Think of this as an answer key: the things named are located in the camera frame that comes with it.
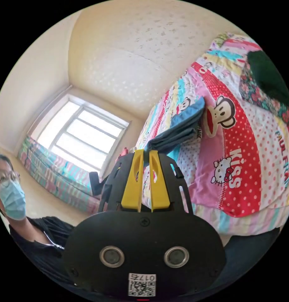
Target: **black shirt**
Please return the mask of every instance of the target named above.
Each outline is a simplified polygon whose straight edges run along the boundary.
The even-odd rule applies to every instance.
[[[50,245],[30,242],[21,237],[10,225],[10,235],[21,248],[28,259],[46,276],[64,287],[65,289],[91,301],[114,301],[99,293],[89,293],[77,287],[68,276],[62,261],[62,251],[74,226],[57,217],[43,217],[31,219],[31,224],[46,234],[51,241]]]

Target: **window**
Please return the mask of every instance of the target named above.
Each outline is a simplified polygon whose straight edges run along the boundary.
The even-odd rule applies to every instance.
[[[68,95],[63,105],[60,102],[54,106],[57,113],[44,127],[42,123],[41,131],[35,129],[32,138],[78,167],[102,175],[128,122]]]

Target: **person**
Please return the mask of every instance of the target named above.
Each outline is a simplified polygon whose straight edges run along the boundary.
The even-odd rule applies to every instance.
[[[99,293],[89,293],[76,286],[63,265],[62,251],[74,226],[57,217],[33,219],[26,216],[20,175],[3,154],[0,154],[0,213],[9,222],[10,235],[15,243],[41,272],[83,298],[100,301]]]

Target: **dark green pillow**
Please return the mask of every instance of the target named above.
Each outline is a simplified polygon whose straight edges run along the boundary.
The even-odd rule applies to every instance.
[[[289,91],[274,63],[264,51],[249,52],[247,55],[257,85],[270,98],[289,107]]]

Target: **label sticker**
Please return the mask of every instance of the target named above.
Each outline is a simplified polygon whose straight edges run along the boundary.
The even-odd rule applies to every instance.
[[[129,274],[128,296],[155,297],[156,275]]]

